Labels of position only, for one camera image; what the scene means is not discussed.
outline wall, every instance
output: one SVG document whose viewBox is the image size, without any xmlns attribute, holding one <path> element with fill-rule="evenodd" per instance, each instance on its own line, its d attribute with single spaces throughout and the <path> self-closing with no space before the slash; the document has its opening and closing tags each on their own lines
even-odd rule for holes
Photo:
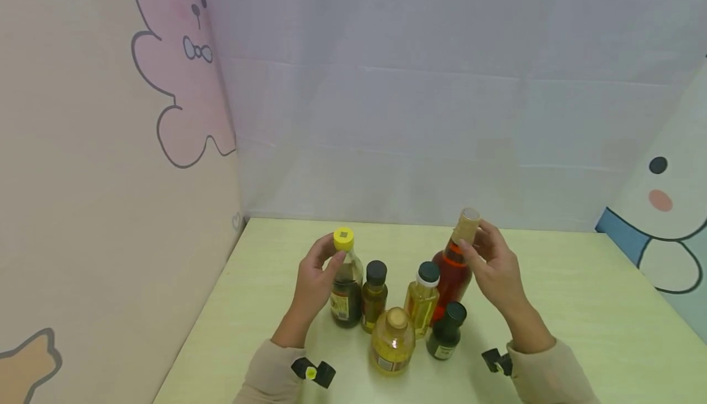
<svg viewBox="0 0 707 404">
<path fill-rule="evenodd" d="M 707 68 L 597 224 L 707 341 Z"/>
<path fill-rule="evenodd" d="M 592 231 L 707 0 L 214 0 L 246 213 Z"/>
<path fill-rule="evenodd" d="M 152 402 L 241 229 L 209 10 L 138 2 L 2 0 L 3 404 Z"/>
</svg>

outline cork stopper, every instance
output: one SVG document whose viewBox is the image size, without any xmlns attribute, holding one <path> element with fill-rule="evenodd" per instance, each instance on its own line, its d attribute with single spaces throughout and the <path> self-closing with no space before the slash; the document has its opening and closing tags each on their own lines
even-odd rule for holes
<svg viewBox="0 0 707 404">
<path fill-rule="evenodd" d="M 457 227 L 455 227 L 452 232 L 452 241 L 454 241 L 456 245 L 459 245 L 459 242 L 463 238 L 467 243 L 473 243 L 476 235 L 476 229 L 479 227 L 480 221 L 482 221 L 482 216 L 479 215 L 475 209 L 462 209 Z"/>
</svg>

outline pink cartoon bear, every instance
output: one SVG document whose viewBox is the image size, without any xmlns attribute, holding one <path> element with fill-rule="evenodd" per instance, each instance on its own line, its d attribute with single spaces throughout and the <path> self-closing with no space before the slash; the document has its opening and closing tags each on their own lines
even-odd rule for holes
<svg viewBox="0 0 707 404">
<path fill-rule="evenodd" d="M 172 96 L 157 120 L 157 136 L 175 166 L 195 164 L 209 138 L 227 155 L 236 150 L 211 37 L 208 0 L 136 0 L 147 31 L 132 39 L 146 82 Z"/>
</svg>

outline table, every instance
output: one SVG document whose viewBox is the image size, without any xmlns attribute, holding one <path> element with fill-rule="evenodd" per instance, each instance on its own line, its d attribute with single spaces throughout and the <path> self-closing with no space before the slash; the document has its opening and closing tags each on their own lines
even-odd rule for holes
<svg viewBox="0 0 707 404">
<path fill-rule="evenodd" d="M 287 310 L 297 265 L 316 238 L 343 223 L 251 219 L 164 381 L 155 404 L 227 404 L 250 358 Z M 446 245 L 447 227 L 347 223 L 364 266 L 388 266 L 388 307 L 401 306 L 420 262 Z M 617 246 L 600 233 L 503 231 L 527 295 L 553 334 L 570 344 L 603 403 L 704 403 L 707 346 Z M 454 356 L 439 362 L 418 344 L 409 371 L 385 378 L 368 366 L 369 335 L 340 329 L 325 308 L 307 356 L 338 373 L 329 390 L 304 384 L 301 402 L 517 403 L 512 382 L 480 353 L 505 352 L 502 317 L 472 282 Z"/>
</svg>

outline black wrist strap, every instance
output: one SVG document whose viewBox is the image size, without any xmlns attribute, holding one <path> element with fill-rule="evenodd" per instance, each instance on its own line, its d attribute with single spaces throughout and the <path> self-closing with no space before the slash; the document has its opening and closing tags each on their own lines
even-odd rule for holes
<svg viewBox="0 0 707 404">
<path fill-rule="evenodd" d="M 482 358 L 484 358 L 490 371 L 494 373 L 501 371 L 506 376 L 512 375 L 513 361 L 509 354 L 502 355 L 498 352 L 498 349 L 491 349 L 482 353 Z"/>
<path fill-rule="evenodd" d="M 316 382 L 325 389 L 329 389 L 331 381 L 334 380 L 336 370 L 328 363 L 320 362 L 319 367 L 315 367 L 307 358 L 298 358 L 292 363 L 292 371 L 301 379 Z"/>
</svg>

